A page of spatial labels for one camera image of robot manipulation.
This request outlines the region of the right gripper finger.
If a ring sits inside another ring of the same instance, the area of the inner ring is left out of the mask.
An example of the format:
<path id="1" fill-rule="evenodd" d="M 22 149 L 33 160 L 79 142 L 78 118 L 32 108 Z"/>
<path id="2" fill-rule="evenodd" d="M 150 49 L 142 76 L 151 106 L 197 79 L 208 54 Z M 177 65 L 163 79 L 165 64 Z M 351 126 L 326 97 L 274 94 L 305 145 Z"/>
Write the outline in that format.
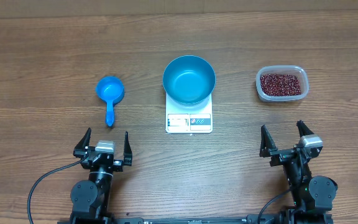
<path id="1" fill-rule="evenodd" d="M 314 132 L 312 132 L 302 120 L 297 121 L 296 126 L 301 138 L 303 136 L 314 134 Z"/>
<path id="2" fill-rule="evenodd" d="M 261 127 L 261 143 L 260 143 L 260 157 L 271 157 L 277 153 L 278 149 L 271 137 L 266 125 Z"/>

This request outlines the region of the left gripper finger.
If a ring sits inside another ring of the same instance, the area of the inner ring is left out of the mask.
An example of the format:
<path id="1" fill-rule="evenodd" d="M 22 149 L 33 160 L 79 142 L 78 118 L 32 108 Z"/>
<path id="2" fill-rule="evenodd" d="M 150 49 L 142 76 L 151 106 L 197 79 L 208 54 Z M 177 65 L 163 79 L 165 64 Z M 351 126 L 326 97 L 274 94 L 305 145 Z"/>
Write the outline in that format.
<path id="1" fill-rule="evenodd" d="M 84 158 L 88 152 L 88 146 L 91 139 L 91 128 L 88 128 L 85 135 L 79 141 L 79 143 L 74 147 L 73 155 L 77 158 Z"/>
<path id="2" fill-rule="evenodd" d="M 132 149 L 129 143 L 129 133 L 126 131 L 124 136 L 124 157 L 123 165 L 131 166 L 132 165 Z"/>

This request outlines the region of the blue plastic scoop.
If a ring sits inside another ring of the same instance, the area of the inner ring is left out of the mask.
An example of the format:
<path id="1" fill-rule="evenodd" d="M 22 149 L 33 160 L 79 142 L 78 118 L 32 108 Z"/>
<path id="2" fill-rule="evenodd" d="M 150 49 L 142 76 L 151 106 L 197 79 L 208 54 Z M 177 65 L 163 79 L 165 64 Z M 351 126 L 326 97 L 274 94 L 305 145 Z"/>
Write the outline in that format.
<path id="1" fill-rule="evenodd" d="M 108 76 L 100 79 L 95 91 L 97 96 L 106 103 L 105 123 L 112 127 L 115 122 L 114 106 L 124 98 L 124 85 L 117 77 Z"/>

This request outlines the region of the blue bowl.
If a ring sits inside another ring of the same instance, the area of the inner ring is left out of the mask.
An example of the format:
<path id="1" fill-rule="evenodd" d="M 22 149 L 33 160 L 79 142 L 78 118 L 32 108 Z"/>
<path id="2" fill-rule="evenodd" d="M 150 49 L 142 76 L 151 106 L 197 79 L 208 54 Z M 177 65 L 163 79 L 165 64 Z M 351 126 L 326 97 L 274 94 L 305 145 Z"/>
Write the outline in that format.
<path id="1" fill-rule="evenodd" d="M 166 94 L 177 103 L 196 105 L 212 94 L 216 73 L 205 59 L 182 55 L 166 66 L 162 85 Z"/>

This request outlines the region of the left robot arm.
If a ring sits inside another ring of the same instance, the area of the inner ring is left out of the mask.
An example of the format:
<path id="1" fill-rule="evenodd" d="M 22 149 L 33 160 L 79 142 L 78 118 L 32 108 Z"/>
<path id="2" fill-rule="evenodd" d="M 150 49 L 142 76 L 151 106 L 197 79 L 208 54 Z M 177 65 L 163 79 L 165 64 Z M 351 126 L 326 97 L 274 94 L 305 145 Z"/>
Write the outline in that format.
<path id="1" fill-rule="evenodd" d="M 132 150 L 128 132 L 124 135 L 123 159 L 114 158 L 115 142 L 98 141 L 90 146 L 91 129 L 74 147 L 73 155 L 81 159 L 82 168 L 89 170 L 86 180 L 77 182 L 70 193 L 73 203 L 70 223 L 113 223 L 113 214 L 108 212 L 112 179 L 115 172 L 132 165 Z"/>

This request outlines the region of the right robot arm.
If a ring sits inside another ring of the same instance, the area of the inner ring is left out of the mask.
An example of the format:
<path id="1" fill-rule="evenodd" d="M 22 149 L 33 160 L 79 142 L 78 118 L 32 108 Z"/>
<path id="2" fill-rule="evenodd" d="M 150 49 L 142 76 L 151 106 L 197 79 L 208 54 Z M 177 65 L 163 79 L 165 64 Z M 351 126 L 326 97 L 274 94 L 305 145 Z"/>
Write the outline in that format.
<path id="1" fill-rule="evenodd" d="M 319 156 L 323 140 L 299 120 L 300 140 L 290 149 L 279 150 L 266 126 L 261 127 L 260 157 L 269 157 L 272 167 L 282 166 L 289 188 L 269 200 L 257 215 L 257 223 L 332 223 L 328 212 L 338 190 L 329 177 L 312 176 L 308 163 Z M 264 215 L 269 205 L 290 193 L 294 206 L 285 207 L 277 215 Z"/>

